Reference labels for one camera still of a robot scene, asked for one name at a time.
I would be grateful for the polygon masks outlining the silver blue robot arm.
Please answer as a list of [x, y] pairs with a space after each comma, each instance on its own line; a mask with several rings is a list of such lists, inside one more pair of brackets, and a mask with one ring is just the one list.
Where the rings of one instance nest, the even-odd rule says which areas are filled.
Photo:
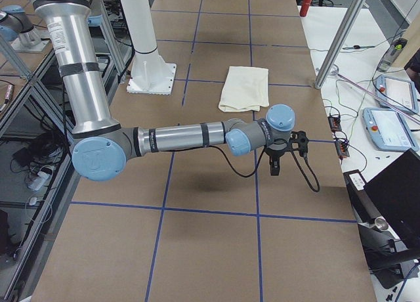
[[92, 181], [118, 176], [128, 160], [156, 152], [218, 148], [227, 144], [235, 156], [261, 148], [270, 158], [270, 172], [280, 171], [280, 158], [293, 151], [294, 111], [272, 106], [265, 118], [246, 123], [230, 119], [215, 123], [142, 129], [124, 128], [110, 113], [91, 39], [88, 18], [94, 0], [33, 0], [46, 23], [75, 118], [75, 170]]
[[1, 8], [1, 36], [11, 42], [19, 35], [31, 32], [34, 25], [20, 5], [8, 5]]

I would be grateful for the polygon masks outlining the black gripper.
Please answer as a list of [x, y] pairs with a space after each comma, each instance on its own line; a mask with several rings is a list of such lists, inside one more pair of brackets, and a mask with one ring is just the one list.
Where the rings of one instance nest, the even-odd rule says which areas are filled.
[[265, 148], [270, 160], [270, 175], [278, 176], [281, 170], [280, 158], [285, 154], [286, 144], [273, 144]]

